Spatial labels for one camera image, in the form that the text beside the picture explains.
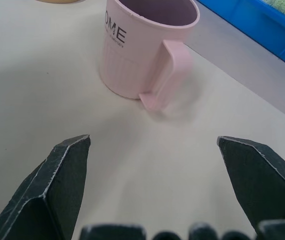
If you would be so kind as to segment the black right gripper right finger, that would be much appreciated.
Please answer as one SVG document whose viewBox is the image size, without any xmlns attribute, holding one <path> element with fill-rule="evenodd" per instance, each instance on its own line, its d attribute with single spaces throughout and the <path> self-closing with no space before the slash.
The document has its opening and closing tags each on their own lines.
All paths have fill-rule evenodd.
<svg viewBox="0 0 285 240">
<path fill-rule="evenodd" d="M 248 139 L 220 136 L 217 145 L 255 240 L 285 240 L 285 160 Z"/>
</svg>

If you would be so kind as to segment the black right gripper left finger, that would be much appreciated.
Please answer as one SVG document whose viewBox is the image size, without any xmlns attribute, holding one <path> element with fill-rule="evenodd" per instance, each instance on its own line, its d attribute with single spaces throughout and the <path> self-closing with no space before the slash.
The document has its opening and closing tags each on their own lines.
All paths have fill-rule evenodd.
<svg viewBox="0 0 285 240">
<path fill-rule="evenodd" d="M 83 200 L 91 139 L 57 144 L 0 213 L 0 240 L 71 240 Z"/>
</svg>

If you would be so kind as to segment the tan round object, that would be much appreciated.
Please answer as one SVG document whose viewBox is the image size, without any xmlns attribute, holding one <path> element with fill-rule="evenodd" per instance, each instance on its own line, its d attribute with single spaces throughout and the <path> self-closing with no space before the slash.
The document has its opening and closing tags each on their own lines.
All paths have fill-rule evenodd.
<svg viewBox="0 0 285 240">
<path fill-rule="evenodd" d="M 36 0 L 36 1 L 43 3 L 50 3 L 50 4 L 71 4 L 82 0 Z"/>
</svg>

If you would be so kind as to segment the blue plastic bin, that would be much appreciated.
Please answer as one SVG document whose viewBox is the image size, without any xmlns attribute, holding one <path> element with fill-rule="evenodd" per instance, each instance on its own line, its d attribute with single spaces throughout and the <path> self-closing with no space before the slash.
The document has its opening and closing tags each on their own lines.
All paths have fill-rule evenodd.
<svg viewBox="0 0 285 240">
<path fill-rule="evenodd" d="M 197 0 L 285 62 L 285 15 L 263 0 Z"/>
</svg>

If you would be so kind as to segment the pink plastic mug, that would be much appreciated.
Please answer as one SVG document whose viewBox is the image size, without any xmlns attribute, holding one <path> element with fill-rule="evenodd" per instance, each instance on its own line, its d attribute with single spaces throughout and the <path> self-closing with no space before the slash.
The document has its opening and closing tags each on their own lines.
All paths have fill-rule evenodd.
<svg viewBox="0 0 285 240">
<path fill-rule="evenodd" d="M 102 82 L 149 111 L 162 110 L 192 69 L 185 40 L 199 20 L 194 0 L 107 0 Z"/>
</svg>

